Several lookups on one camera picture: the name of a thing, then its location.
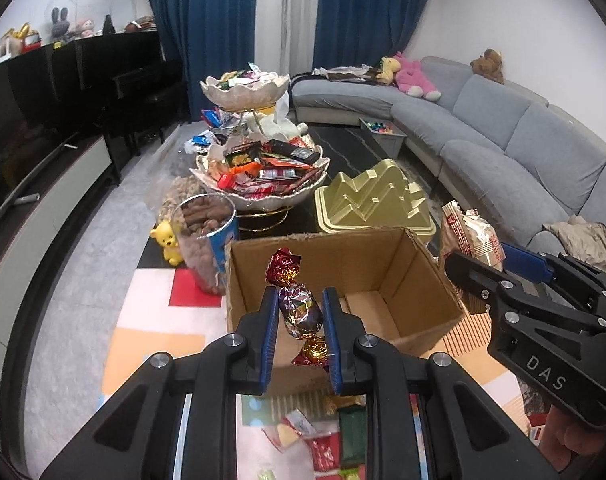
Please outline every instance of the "white curtain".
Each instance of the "white curtain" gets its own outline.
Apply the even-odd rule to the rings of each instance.
[[[318,0],[256,0],[254,62],[295,75],[312,69]]]

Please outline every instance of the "tv stand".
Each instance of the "tv stand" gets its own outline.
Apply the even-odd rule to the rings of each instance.
[[[103,136],[63,148],[0,221],[0,449],[23,473],[22,409],[34,336],[58,269],[108,188],[118,183]]]

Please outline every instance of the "yellow bear figurine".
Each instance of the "yellow bear figurine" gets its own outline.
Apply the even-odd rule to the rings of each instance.
[[[170,222],[163,221],[155,229],[149,232],[150,238],[154,238],[163,248],[163,257],[167,263],[176,267],[183,260],[179,244],[176,241]]]
[[[401,70],[401,63],[393,57],[382,57],[381,72],[377,75],[377,83],[391,85],[394,83],[394,75]]]

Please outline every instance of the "blue curtain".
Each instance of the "blue curtain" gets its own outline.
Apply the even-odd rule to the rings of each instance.
[[[166,59],[180,59],[192,119],[211,103],[199,81],[254,60],[256,0],[149,0]]]
[[[361,63],[403,51],[427,0],[318,0],[314,67]]]

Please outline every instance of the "blanket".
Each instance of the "blanket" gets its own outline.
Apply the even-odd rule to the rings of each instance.
[[[545,224],[570,256],[606,272],[606,225],[572,215],[567,222]]]

